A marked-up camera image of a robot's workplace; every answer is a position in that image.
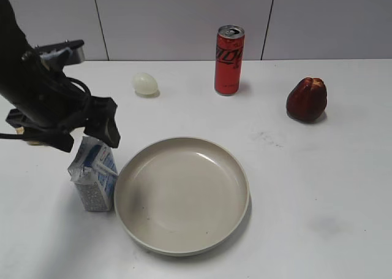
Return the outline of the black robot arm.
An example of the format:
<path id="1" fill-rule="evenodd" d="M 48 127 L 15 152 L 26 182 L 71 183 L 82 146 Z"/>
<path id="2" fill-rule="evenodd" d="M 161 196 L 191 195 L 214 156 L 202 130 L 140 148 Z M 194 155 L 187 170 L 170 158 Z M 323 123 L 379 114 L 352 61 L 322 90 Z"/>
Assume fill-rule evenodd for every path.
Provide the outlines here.
<path id="1" fill-rule="evenodd" d="M 115 123 L 117 105 L 110 97 L 97 97 L 63 68 L 79 64 L 83 40 L 32 47 L 17 24 L 9 0 L 1 0 L 1 96 L 14 108 L 6 122 L 21 134 L 1 134 L 2 139 L 38 142 L 70 152 L 83 128 L 109 147 L 119 145 Z"/>

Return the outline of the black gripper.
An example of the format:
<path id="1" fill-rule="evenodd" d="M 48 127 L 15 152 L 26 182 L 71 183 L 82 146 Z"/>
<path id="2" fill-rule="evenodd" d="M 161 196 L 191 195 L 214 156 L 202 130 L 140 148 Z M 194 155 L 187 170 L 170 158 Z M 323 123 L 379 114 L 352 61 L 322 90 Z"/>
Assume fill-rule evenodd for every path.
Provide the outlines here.
<path id="1" fill-rule="evenodd" d="M 114 100 L 93 96 L 63 68 L 42 61 L 35 50 L 6 54 L 6 99 L 14 106 L 8 124 L 24 127 L 23 136 L 30 145 L 71 152 L 71 131 L 84 128 L 87 136 L 118 148 L 121 136 Z"/>

